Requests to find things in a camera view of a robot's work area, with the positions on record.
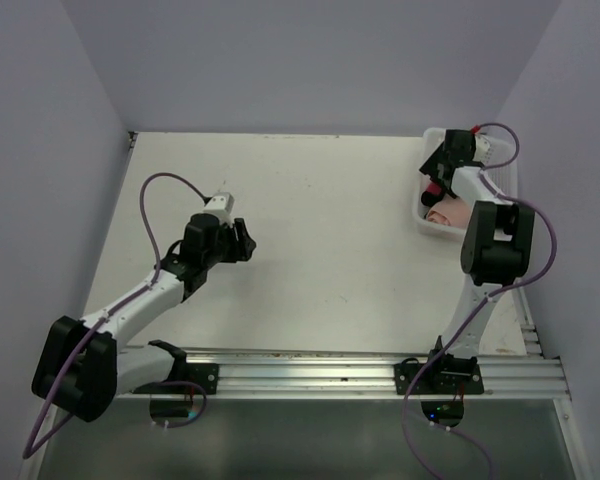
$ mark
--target pink object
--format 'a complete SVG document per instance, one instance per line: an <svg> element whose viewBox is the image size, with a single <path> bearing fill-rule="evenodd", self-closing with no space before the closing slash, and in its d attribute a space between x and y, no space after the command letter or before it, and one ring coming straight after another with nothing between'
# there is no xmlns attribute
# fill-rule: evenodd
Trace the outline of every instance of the pink object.
<svg viewBox="0 0 600 480"><path fill-rule="evenodd" d="M467 204L449 195L431 207L427 213L427 221L455 228L467 228L470 218L471 211Z"/></svg>

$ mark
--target white arm segment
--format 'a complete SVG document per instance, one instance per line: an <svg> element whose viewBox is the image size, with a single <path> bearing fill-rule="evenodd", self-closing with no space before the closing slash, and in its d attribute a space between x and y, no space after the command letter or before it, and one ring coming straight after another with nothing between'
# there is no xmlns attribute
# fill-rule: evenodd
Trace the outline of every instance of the white arm segment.
<svg viewBox="0 0 600 480"><path fill-rule="evenodd" d="M451 181L451 190L458 197L464 200L469 210L473 210L473 205L479 201L493 202L498 205L506 205L511 202L500 200L493 193L484 186L480 180L480 167L461 167L457 168L453 173L453 180ZM491 187L498 193L502 193L502 190L491 181L489 175L484 175L484 178L491 185Z"/></svg>
<svg viewBox="0 0 600 480"><path fill-rule="evenodd" d="M234 201L233 195L229 192L216 193L204 206L202 213L215 215L220 220L220 225L227 224L233 226L231 210L233 210Z"/></svg>
<svg viewBox="0 0 600 480"><path fill-rule="evenodd" d="M85 316L85 326L91 328L102 316L108 316L111 307L123 298L128 297L129 294L145 285L149 285L151 278L153 278L153 273L148 275L140 285L125 293L115 302L107 305L102 310ZM147 292L118 310L99 331L111 333L118 343L117 350L119 353L138 332L170 308L179 305L183 298L184 283L172 273L161 271L158 281Z"/></svg>
<svg viewBox="0 0 600 480"><path fill-rule="evenodd" d="M510 202L497 198L484 186L480 179L481 175L480 167L461 167L456 169L451 182L453 193L460 197L472 211L473 206L478 201L487 201L498 205L509 204ZM485 179L495 191L501 192L488 175L485 175ZM451 340L451 337L458 331L460 326L485 295L501 287L502 285L492 283L485 283L481 286L474 285L471 277L466 275L462 293L458 300L458 306L453 314L453 320L451 320L451 323L442 334L442 344L447 345L449 340ZM464 330L458 340L449 348L449 354L458 358L471 358L478 355L480 339L482 338L487 323L489 322L489 318L491 318L491 314L493 313L493 309L499 298L500 295L494 297L482 308L482 310L480 310L478 315Z"/></svg>
<svg viewBox="0 0 600 480"><path fill-rule="evenodd" d="M485 295L498 288L502 288L502 285L494 283L485 283L481 286L474 285L471 277L465 275L464 287L462 288L456 311L453 314L453 320L451 320L451 323L442 334L442 345L447 345L449 343L451 337L458 331L460 326ZM480 339L491 318L493 309L501 296L502 294L496 295L493 297L492 301L487 302L487 304L482 307L478 315L476 315L469 326L467 326L460 337L458 337L458 340L456 340L449 350L447 350L447 353L454 355L457 358L467 359L478 355Z"/></svg>
<svg viewBox="0 0 600 480"><path fill-rule="evenodd" d="M171 354L153 345L120 352L116 395L128 393L147 383L162 382L167 379L172 367Z"/></svg>

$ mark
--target red object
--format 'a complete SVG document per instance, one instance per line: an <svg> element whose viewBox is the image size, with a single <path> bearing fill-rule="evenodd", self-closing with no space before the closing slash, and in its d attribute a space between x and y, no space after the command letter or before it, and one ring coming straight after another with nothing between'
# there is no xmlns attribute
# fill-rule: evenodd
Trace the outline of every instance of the red object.
<svg viewBox="0 0 600 480"><path fill-rule="evenodd" d="M437 197L442 193L442 188L436 185L435 183L430 182L425 192L430 193L431 195L435 195Z"/></svg>

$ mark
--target black clamp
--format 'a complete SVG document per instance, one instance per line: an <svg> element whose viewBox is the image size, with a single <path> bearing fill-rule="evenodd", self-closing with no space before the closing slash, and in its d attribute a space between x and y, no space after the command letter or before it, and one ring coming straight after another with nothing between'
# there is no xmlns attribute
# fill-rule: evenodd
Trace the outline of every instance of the black clamp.
<svg viewBox="0 0 600 480"><path fill-rule="evenodd" d="M483 167L474 161L476 137L470 130L446 130L444 141L420 167L420 173L427 175L433 183L442 188L442 196L456 195L451 190L456 168Z"/></svg>
<svg viewBox="0 0 600 480"><path fill-rule="evenodd" d="M212 267L218 263L247 262L256 248L244 219L236 218L233 226L223 225L209 213L191 217L179 245L179 253L170 249L160 267L184 283L183 301L206 283Z"/></svg>
<svg viewBox="0 0 600 480"><path fill-rule="evenodd" d="M149 345L158 347L173 357L173 366L165 381L184 380L187 376L187 352L163 340L151 340Z"/></svg>

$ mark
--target black mounting bracket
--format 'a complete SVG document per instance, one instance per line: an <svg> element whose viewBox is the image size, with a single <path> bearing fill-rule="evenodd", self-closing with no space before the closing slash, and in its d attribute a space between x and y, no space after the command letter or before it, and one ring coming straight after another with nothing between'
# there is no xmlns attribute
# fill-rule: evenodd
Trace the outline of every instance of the black mounting bracket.
<svg viewBox="0 0 600 480"><path fill-rule="evenodd" d="M207 395L215 395L218 390L219 373L220 366L217 363L187 363L184 375L177 380L186 380L187 382L196 383L204 388ZM136 388L132 393L143 395L183 395L188 394L189 389L187 387L167 387L162 386L159 383L151 383Z"/></svg>
<svg viewBox="0 0 600 480"><path fill-rule="evenodd" d="M442 340L438 337L436 347L429 352L429 359L442 349ZM422 365L415 357L410 357L393 366L396 393L404 395ZM465 395L482 395L484 384L478 359L455 358L443 355L418 380L413 395L455 395L462 388Z"/></svg>

